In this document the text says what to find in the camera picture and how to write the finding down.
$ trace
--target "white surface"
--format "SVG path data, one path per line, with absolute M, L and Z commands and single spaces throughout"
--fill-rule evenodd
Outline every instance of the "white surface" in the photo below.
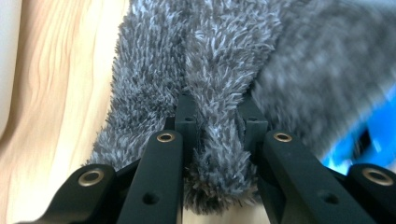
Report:
M 20 20 L 21 0 L 0 0 L 0 136 L 11 105 Z

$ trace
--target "gray fur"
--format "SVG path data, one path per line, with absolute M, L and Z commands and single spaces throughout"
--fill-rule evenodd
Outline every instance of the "gray fur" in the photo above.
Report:
M 140 158 L 188 90 L 201 144 L 185 206 L 208 214 L 249 203 L 255 166 L 236 113 L 242 94 L 251 90 L 272 128 L 297 134 L 320 158 L 395 83 L 395 22 L 388 7 L 335 0 L 133 1 L 111 111 L 88 163 L 118 170 Z

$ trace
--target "blue object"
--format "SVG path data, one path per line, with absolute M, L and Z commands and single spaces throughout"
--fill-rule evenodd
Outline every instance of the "blue object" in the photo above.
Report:
M 355 158 L 354 147 L 366 134 L 368 146 Z M 355 163 L 371 163 L 382 167 L 389 166 L 396 159 L 396 85 L 387 95 L 386 102 L 375 109 L 368 120 L 359 123 L 353 130 L 332 148 L 322 164 L 346 174 L 349 166 Z

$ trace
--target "wooden table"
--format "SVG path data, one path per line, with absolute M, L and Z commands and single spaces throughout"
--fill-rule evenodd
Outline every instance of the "wooden table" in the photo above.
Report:
M 34 220 L 89 158 L 110 102 L 129 0 L 23 1 L 10 118 L 0 140 L 0 223 Z M 261 206 L 185 223 L 259 223 Z

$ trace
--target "black plastic bracket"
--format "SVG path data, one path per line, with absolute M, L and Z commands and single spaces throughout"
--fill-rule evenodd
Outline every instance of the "black plastic bracket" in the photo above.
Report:
M 396 223 L 396 174 L 373 164 L 350 167 L 344 183 L 377 223 Z
M 184 91 L 178 97 L 175 117 L 175 131 L 183 135 L 184 166 L 192 161 L 192 154 L 198 145 L 196 106 L 192 96 Z
M 150 137 L 117 223 L 181 223 L 183 140 L 170 130 Z
M 238 106 L 238 113 L 245 122 L 245 150 L 250 152 L 251 158 L 254 160 L 257 144 L 262 143 L 262 139 L 267 132 L 268 121 L 254 104 L 249 94 L 244 96 L 244 102 Z
M 116 173 L 111 166 L 92 164 L 76 170 L 58 189 L 46 211 L 35 224 L 101 223 L 98 214 L 111 200 Z
M 271 223 L 375 223 L 291 133 L 269 132 L 258 156 L 258 187 Z

